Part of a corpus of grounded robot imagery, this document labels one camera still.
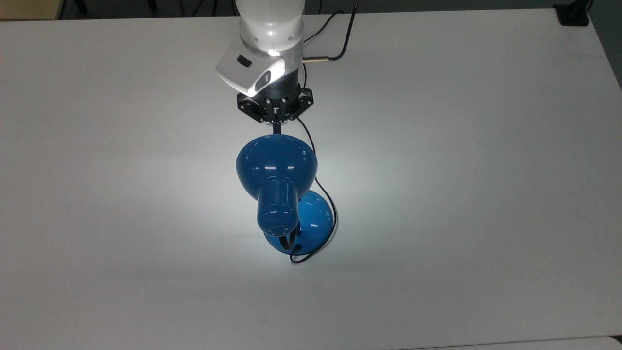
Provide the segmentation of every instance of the cable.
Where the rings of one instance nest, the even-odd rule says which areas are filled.
[[[216,9],[218,8],[218,0],[214,0],[214,5],[211,7],[211,16],[216,16]]]
[[[307,61],[307,62],[326,62],[326,61],[336,61],[342,58],[343,54],[346,53],[346,49],[348,48],[348,42],[350,41],[350,32],[352,31],[352,25],[354,24],[354,16],[356,15],[356,9],[358,9],[358,0],[354,1],[354,7],[352,8],[352,15],[350,16],[350,23],[348,24],[348,32],[346,33],[346,40],[343,42],[343,48],[341,49],[341,53],[339,53],[339,55],[335,57],[303,57],[302,60]]]
[[[313,149],[313,153],[315,153],[317,155],[317,152],[315,151],[315,145],[313,143],[313,139],[311,138],[311,133],[309,133],[309,129],[307,129],[307,125],[305,125],[305,123],[302,122],[300,117],[298,117],[298,121],[300,122],[302,127],[307,132],[307,136],[309,137],[309,143],[311,143],[311,148]],[[328,201],[330,202],[330,206],[331,206],[331,208],[333,210],[333,224],[331,225],[330,232],[328,233],[328,236],[326,237],[324,242],[322,242],[322,244],[320,244],[320,246],[317,247],[316,249],[313,249],[309,254],[307,254],[306,257],[304,257],[304,258],[302,258],[300,260],[294,260],[294,253],[296,253],[296,251],[302,249],[302,246],[300,244],[295,245],[294,246],[294,250],[292,250],[292,252],[289,254],[289,261],[291,261],[292,263],[296,263],[296,264],[304,263],[310,257],[312,257],[317,252],[319,252],[326,245],[326,243],[330,240],[330,237],[333,237],[333,233],[335,233],[335,228],[337,227],[337,222],[339,221],[339,215],[337,214],[337,207],[335,205],[335,202],[333,201],[332,197],[330,197],[330,195],[328,194],[328,191],[326,191],[324,186],[322,186],[322,184],[320,184],[320,181],[318,181],[317,176],[315,177],[315,183],[318,186],[320,186],[320,188],[322,189],[322,192],[324,192],[324,194],[328,198]]]
[[[346,49],[348,48],[348,41],[350,41],[350,32],[352,31],[352,25],[354,24],[354,16],[356,15],[356,9],[358,8],[358,0],[355,0],[354,7],[352,8],[352,16],[350,16],[350,24],[348,24],[348,33],[346,34],[346,41],[343,43],[343,49],[341,49],[341,53],[336,57],[330,57],[329,60],[336,61],[343,57],[343,54],[346,53]]]
[[[203,4],[203,0],[201,0],[201,1],[199,1],[199,2],[198,2],[198,5],[197,5],[197,7],[195,8],[195,10],[192,12],[192,16],[191,16],[191,17],[194,17],[194,16],[196,16],[196,15],[197,15],[197,12],[198,12],[198,10],[201,8],[201,5],[202,5],[202,4]]]
[[[307,42],[307,41],[309,41],[309,40],[313,39],[315,36],[317,36],[319,33],[321,33],[321,32],[324,30],[324,28],[326,28],[326,26],[328,25],[328,23],[330,22],[330,20],[331,20],[331,19],[333,19],[333,17],[335,17],[335,15],[336,15],[336,14],[338,14],[338,13],[343,13],[343,11],[342,11],[342,10],[337,10],[337,11],[333,12],[333,14],[332,14],[332,15],[330,15],[330,17],[328,18],[328,20],[324,23],[324,25],[322,26],[322,28],[320,28],[320,30],[319,30],[319,31],[317,31],[314,35],[311,35],[310,37],[306,38],[306,39],[303,41],[303,43],[305,43],[305,42]]]
[[[177,0],[177,4],[179,5],[179,13],[181,13],[182,17],[186,16],[186,9],[183,6],[183,0]]]
[[[302,85],[302,88],[307,87],[307,65],[302,64],[302,69],[305,71],[305,83]]]

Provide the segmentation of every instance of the white table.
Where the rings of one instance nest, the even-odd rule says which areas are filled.
[[[306,54],[337,53],[348,20]],[[0,23],[0,348],[622,334],[622,93],[592,26],[552,9],[357,15],[344,58],[308,65],[303,119],[341,220],[299,266],[235,173],[270,132],[214,71],[236,26]]]

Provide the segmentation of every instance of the blue lamp shade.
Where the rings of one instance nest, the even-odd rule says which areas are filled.
[[[266,237],[295,230],[299,200],[317,172],[311,147],[289,135],[261,136],[240,151],[236,169],[242,186],[258,202],[257,223]]]

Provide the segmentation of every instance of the blue lamp base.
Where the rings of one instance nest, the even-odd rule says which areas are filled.
[[[298,203],[298,216],[300,232],[295,237],[292,249],[284,249],[278,237],[265,235],[278,251],[289,255],[300,244],[302,248],[296,250],[294,255],[307,255],[328,239],[334,218],[330,206],[322,196],[311,190],[307,191]]]

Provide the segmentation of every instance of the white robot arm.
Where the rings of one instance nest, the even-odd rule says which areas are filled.
[[[304,0],[238,0],[239,38],[216,65],[237,91],[254,97],[298,70],[302,60]]]

